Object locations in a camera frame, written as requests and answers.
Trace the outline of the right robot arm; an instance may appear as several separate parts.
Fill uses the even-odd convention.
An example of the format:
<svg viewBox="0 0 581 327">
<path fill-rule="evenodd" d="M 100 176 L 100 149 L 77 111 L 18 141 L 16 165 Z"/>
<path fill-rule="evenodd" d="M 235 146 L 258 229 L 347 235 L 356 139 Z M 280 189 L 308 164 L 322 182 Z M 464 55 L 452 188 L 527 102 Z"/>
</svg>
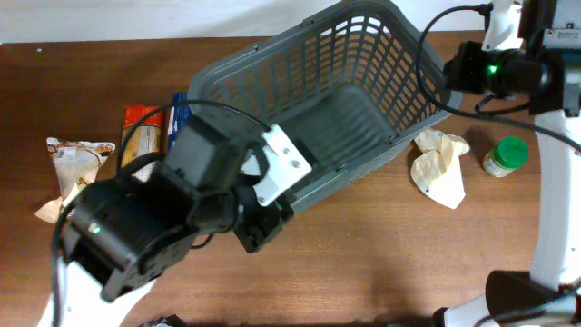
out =
<svg viewBox="0 0 581 327">
<path fill-rule="evenodd" d="M 482 43 L 445 66 L 447 87 L 487 98 L 522 94 L 540 168 L 537 248 L 527 272 L 494 271 L 483 295 L 435 316 L 442 326 L 574 326 L 580 322 L 580 4 L 492 1 Z"/>
</svg>

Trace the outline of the blue carton box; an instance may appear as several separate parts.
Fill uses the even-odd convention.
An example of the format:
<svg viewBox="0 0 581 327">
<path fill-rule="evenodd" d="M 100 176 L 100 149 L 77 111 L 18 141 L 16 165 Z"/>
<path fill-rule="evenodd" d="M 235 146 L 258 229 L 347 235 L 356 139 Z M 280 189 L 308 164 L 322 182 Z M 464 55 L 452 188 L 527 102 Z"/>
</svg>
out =
<svg viewBox="0 0 581 327">
<path fill-rule="evenodd" d="M 169 111 L 167 127 L 167 152 L 174 146 L 179 132 L 192 118 L 192 111 L 187 104 L 178 105 L 178 103 L 188 100 L 186 92 L 176 92 L 173 94 L 173 107 Z"/>
</svg>

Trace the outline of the orange pasta packet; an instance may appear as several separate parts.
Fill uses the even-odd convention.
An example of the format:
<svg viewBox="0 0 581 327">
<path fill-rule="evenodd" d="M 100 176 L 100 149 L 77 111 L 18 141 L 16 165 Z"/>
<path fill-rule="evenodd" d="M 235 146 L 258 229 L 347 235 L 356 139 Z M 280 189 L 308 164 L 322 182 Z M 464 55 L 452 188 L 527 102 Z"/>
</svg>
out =
<svg viewBox="0 0 581 327">
<path fill-rule="evenodd" d="M 122 141 L 130 129 L 145 115 L 156 109 L 156 106 L 133 104 L 127 105 L 124 112 Z M 123 150 L 122 167 L 134 159 L 149 153 L 161 151 L 162 142 L 162 113 L 147 118 L 132 135 Z"/>
</svg>

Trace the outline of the grey plastic basket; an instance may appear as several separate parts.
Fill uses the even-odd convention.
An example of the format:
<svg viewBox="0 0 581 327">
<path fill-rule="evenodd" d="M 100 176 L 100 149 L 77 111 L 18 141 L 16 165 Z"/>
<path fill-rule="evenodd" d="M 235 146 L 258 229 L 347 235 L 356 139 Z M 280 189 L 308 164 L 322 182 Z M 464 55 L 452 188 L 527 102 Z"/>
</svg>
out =
<svg viewBox="0 0 581 327">
<path fill-rule="evenodd" d="M 435 49 L 390 1 L 343 1 L 192 79 L 192 110 L 228 132 L 277 124 L 318 167 L 288 191 L 296 213 L 397 157 L 459 106 Z"/>
</svg>

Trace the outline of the clear bread bag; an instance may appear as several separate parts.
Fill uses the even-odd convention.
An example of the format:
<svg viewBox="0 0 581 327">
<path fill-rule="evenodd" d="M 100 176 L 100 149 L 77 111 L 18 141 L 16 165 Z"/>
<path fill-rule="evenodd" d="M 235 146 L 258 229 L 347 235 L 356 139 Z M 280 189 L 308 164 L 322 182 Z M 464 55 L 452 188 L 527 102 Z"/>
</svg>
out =
<svg viewBox="0 0 581 327">
<path fill-rule="evenodd" d="M 54 164 L 61 195 L 43 205 L 36 211 L 35 216 L 55 223 L 59 214 L 75 196 L 95 181 L 100 167 L 114 152 L 115 144 L 74 142 L 48 137 L 46 145 Z"/>
</svg>

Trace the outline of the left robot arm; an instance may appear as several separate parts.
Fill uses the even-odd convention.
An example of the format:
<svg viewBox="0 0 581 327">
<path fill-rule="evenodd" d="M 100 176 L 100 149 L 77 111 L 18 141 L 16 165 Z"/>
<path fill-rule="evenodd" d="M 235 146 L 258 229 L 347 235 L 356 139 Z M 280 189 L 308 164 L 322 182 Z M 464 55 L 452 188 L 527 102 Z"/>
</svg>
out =
<svg viewBox="0 0 581 327">
<path fill-rule="evenodd" d="M 294 211 L 289 189 L 316 160 L 278 125 L 194 116 L 166 154 L 90 184 L 61 213 L 43 326 L 117 326 L 170 267 L 214 235 L 256 253 Z"/>
</svg>

